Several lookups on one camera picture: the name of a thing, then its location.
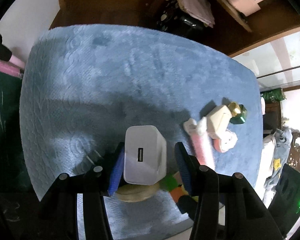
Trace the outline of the colourful puzzle cube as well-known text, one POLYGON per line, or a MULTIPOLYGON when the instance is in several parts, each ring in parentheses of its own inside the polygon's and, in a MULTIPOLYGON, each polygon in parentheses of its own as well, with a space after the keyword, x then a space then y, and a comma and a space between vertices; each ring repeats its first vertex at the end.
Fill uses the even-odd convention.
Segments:
POLYGON ((180 174, 168 174, 159 181, 160 188, 168 192, 182 214, 193 217, 198 205, 198 197, 191 197, 185 190, 180 174))

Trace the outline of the white USB charger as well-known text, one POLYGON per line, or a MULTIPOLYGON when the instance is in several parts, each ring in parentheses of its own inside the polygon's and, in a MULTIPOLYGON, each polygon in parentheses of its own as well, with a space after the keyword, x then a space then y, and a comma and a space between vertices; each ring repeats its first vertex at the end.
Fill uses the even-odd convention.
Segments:
POLYGON ((126 130, 123 177, 129 184, 154 185, 166 176, 167 142, 152 125, 126 130))

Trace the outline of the pink round cartoon case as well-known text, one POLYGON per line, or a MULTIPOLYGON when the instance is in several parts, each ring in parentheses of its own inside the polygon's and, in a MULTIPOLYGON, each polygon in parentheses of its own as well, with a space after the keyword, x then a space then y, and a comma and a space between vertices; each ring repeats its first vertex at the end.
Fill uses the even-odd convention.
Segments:
POLYGON ((221 139, 213 139, 213 146, 219 153, 225 153, 235 147, 238 137, 235 132, 226 130, 221 139))

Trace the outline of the pink white candy dispenser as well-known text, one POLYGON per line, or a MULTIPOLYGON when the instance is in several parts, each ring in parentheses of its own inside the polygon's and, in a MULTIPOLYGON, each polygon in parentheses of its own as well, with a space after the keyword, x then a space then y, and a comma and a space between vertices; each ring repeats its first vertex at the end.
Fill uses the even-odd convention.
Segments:
POLYGON ((211 141, 207 132, 206 117, 203 117, 198 122, 193 118, 189 118, 189 120, 183 123, 183 128, 191 138, 195 156, 200 165, 205 165, 215 170, 211 141))

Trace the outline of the gold round tin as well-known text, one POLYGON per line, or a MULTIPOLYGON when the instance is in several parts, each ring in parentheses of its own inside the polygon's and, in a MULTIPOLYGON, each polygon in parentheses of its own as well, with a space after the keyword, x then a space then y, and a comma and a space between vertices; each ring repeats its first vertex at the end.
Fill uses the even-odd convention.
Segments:
POLYGON ((127 184, 118 188, 116 197, 127 203, 136 203, 151 198, 160 189, 159 183, 154 185, 134 185, 127 184))

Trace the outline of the green gold perfume bottle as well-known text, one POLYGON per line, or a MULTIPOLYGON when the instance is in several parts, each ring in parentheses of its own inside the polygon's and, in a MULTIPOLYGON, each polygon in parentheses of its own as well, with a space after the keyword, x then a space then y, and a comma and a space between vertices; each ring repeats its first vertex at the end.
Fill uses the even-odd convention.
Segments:
POLYGON ((231 112, 230 123, 234 125, 241 125, 246 122, 248 111, 242 104, 231 102, 228 104, 228 109, 231 112))

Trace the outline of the blue fuzzy table mat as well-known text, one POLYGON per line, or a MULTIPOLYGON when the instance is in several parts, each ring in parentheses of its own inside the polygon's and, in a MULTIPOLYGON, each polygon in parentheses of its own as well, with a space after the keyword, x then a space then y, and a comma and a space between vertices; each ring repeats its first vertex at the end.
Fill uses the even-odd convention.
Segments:
POLYGON ((255 185, 261 159, 262 112, 254 73, 200 43, 123 25, 74 25, 45 32, 33 45, 21 88, 20 132, 28 174, 43 198, 61 173, 83 174, 113 153, 130 126, 153 125, 167 142, 191 142, 183 129, 215 106, 248 111, 231 125, 238 141, 214 153, 216 171, 242 173, 255 185))

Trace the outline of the folded pink cloth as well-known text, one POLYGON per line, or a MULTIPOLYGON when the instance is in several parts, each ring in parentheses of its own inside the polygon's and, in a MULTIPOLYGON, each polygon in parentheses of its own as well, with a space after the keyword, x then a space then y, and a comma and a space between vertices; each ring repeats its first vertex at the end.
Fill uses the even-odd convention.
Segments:
POLYGON ((211 11, 211 5, 207 0, 177 0, 181 10, 191 17, 213 28, 215 19, 211 11))

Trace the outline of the brown wooden cabinet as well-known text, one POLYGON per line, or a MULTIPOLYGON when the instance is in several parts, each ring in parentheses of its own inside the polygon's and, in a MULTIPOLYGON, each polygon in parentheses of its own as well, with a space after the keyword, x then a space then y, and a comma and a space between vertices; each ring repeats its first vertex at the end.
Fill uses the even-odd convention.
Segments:
POLYGON ((51 26, 120 24, 165 31, 199 42, 230 57, 300 31, 300 11, 289 0, 265 0, 248 17, 221 0, 207 0, 215 19, 209 27, 183 12, 176 0, 59 0, 51 26))

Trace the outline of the green chalkboard pink frame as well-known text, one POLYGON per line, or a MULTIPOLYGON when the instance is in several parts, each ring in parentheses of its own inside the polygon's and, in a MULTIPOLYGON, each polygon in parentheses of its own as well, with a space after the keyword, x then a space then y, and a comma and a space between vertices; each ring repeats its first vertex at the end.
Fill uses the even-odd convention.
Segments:
POLYGON ((21 79, 0 72, 0 239, 33 239, 37 197, 25 165, 19 124, 21 79))

